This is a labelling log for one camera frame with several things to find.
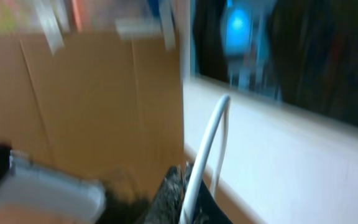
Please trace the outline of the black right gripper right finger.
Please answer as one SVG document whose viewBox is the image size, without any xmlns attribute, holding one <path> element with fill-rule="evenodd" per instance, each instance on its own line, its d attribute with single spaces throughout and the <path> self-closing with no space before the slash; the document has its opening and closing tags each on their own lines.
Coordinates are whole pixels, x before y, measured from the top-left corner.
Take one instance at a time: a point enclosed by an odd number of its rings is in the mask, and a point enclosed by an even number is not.
<svg viewBox="0 0 358 224">
<path fill-rule="evenodd" d="M 204 180 L 201 180 L 198 196 L 195 200 L 192 219 L 185 215 L 185 223 L 191 224 L 232 224 L 232 221 L 219 208 L 209 192 Z"/>
</svg>

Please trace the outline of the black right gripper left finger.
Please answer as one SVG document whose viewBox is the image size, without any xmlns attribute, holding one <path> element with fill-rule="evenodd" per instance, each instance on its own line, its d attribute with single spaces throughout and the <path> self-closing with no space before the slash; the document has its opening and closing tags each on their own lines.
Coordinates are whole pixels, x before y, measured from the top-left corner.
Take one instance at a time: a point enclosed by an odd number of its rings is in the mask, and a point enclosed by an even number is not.
<svg viewBox="0 0 358 224">
<path fill-rule="evenodd" d="M 181 167 L 169 167 L 145 214 L 143 223 L 179 224 L 183 201 L 183 184 Z"/>
</svg>

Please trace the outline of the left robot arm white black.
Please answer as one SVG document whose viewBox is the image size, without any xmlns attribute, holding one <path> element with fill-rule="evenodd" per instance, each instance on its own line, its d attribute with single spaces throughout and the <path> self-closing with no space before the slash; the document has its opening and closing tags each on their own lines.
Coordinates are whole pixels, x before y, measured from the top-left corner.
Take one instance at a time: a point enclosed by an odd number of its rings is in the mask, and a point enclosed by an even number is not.
<svg viewBox="0 0 358 224">
<path fill-rule="evenodd" d="M 0 144 L 0 207 L 22 205 L 96 223 L 106 208 L 105 189 L 52 169 Z"/>
</svg>

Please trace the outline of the brown cardboard panel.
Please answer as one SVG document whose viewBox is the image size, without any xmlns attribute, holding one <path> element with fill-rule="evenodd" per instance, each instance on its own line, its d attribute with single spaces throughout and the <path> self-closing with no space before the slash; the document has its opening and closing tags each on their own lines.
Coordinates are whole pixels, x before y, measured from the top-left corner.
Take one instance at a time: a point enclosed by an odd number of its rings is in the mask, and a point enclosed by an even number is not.
<svg viewBox="0 0 358 224">
<path fill-rule="evenodd" d="M 153 197 L 184 160 L 180 51 L 112 32 L 0 37 L 0 142 L 35 161 Z"/>
</svg>

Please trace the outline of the dark window with blue light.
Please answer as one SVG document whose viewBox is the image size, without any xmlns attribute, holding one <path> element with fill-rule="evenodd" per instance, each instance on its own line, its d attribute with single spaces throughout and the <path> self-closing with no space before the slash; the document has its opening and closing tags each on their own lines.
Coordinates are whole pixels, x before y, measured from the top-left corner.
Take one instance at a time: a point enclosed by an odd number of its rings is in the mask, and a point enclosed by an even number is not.
<svg viewBox="0 0 358 224">
<path fill-rule="evenodd" d="M 197 74 L 358 127 L 358 0 L 196 1 Z"/>
</svg>

